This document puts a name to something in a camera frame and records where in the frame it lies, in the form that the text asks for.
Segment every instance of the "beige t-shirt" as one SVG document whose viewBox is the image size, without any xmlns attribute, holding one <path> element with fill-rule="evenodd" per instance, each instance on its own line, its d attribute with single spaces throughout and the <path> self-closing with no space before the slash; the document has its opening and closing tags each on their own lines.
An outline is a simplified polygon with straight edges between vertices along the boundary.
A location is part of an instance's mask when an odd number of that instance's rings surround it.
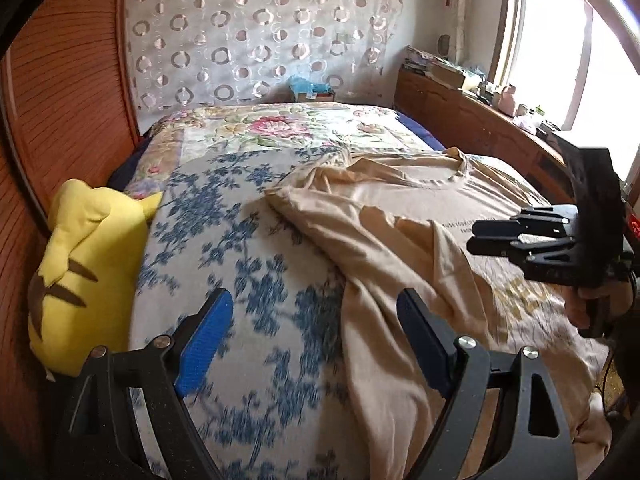
<svg viewBox="0 0 640 480">
<path fill-rule="evenodd" d="M 578 336 L 550 286 L 524 280 L 505 258 L 465 249 L 474 221 L 546 205 L 533 189 L 455 148 L 413 158 L 358 158 L 345 150 L 299 168 L 266 196 L 348 279 L 344 356 L 372 479 L 408 472 L 444 403 L 427 387 L 398 322 L 396 299 L 405 287 L 488 349 L 539 348 L 572 435 L 586 420 L 607 349 Z M 482 414 L 464 474 L 475 472 L 484 451 L 495 409 L 495 395 L 487 398 L 494 406 Z"/>
</svg>

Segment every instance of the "human hand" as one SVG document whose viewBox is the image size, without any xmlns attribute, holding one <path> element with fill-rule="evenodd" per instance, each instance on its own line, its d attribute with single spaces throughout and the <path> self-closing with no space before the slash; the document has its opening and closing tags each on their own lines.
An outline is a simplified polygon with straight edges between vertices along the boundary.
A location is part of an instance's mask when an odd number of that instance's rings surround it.
<svg viewBox="0 0 640 480">
<path fill-rule="evenodd" d="M 634 300 L 633 287 L 630 282 L 605 282 L 598 288 L 575 288 L 571 286 L 560 287 L 560 293 L 564 298 L 564 310 L 566 316 L 577 328 L 587 329 L 591 320 L 587 314 L 587 300 L 610 297 L 609 319 L 613 321 L 622 316 L 631 308 Z"/>
</svg>

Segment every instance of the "pink figurine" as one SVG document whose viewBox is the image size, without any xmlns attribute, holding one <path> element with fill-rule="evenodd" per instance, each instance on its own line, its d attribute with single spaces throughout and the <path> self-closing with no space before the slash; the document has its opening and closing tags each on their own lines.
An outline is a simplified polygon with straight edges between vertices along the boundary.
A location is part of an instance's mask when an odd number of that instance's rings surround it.
<svg viewBox="0 0 640 480">
<path fill-rule="evenodd" d="M 516 113 L 516 99 L 514 94 L 516 93 L 516 87 L 514 85 L 505 86 L 498 102 L 498 110 L 503 114 L 513 117 Z"/>
</svg>

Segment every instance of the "blue plastic bag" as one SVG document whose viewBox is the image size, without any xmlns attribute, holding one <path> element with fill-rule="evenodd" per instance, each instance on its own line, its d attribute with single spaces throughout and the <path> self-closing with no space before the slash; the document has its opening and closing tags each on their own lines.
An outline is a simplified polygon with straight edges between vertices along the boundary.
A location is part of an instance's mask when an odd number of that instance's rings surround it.
<svg viewBox="0 0 640 480">
<path fill-rule="evenodd" d="M 294 94 L 307 94 L 310 98 L 316 94 L 332 93 L 331 86 L 327 83 L 312 83 L 308 79 L 294 75 L 289 78 L 289 88 Z"/>
</svg>

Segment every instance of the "gold print on t-shirt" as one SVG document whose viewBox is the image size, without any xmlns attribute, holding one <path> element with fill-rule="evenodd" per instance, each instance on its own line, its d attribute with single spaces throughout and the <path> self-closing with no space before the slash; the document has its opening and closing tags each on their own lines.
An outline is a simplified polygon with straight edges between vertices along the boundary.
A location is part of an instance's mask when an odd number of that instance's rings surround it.
<svg viewBox="0 0 640 480">
<path fill-rule="evenodd" d="M 517 276 L 508 282 L 493 287 L 496 303 L 508 308 L 513 317 L 522 320 L 522 311 L 531 315 L 552 300 L 549 288 L 543 283 L 528 282 Z"/>
</svg>

